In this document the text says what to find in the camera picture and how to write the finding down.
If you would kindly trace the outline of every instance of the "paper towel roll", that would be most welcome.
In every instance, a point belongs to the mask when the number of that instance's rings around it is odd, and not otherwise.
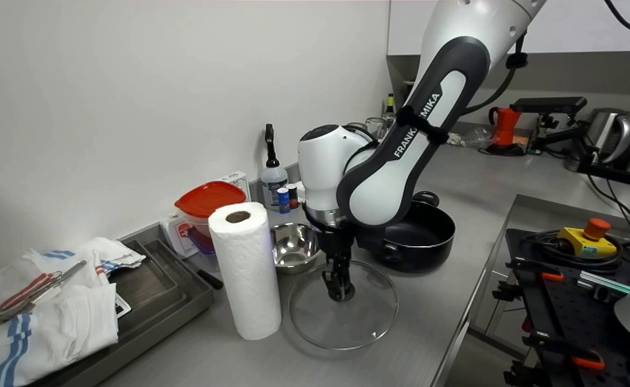
[[[276,334],[282,311],[266,208],[261,203],[222,206],[208,218],[208,230],[238,336]]]

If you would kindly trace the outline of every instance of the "kettle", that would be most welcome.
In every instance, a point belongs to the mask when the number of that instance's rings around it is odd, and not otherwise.
[[[589,122],[592,163],[612,163],[630,148],[630,113],[623,109],[596,109]]]

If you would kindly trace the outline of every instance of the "striped towel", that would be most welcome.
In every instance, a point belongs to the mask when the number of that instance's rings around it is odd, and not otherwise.
[[[139,267],[144,256],[119,240],[93,238],[80,250],[30,251],[0,268],[0,303],[41,273],[87,260],[62,289],[0,324],[0,387],[28,384],[119,341],[115,268]]]

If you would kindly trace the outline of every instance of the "red lid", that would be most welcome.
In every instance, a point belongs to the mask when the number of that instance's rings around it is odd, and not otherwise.
[[[245,203],[245,193],[238,187],[224,180],[208,180],[179,198],[177,208],[191,218],[206,219],[219,206],[237,203]]]
[[[586,237],[592,240],[597,240],[603,237],[607,237],[607,232],[610,230],[610,223],[600,219],[600,218],[592,218],[587,229],[586,229]]]

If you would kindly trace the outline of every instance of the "countertop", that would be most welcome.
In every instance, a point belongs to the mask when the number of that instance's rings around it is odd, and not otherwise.
[[[583,175],[540,154],[492,158],[444,147],[417,189],[440,195],[440,208],[454,218],[458,232],[449,259],[436,272],[425,275],[385,272],[396,284],[401,311],[390,336],[374,346],[346,356],[311,354],[296,346],[287,324],[262,341],[245,341],[233,326],[225,294],[218,293],[206,315],[105,384],[438,384],[440,370],[448,370],[444,359],[460,345],[458,331],[464,326],[468,302],[518,193],[618,216],[612,204],[592,193]],[[616,182],[616,189],[630,206],[630,187]],[[291,281],[292,277],[282,277],[282,293]]]

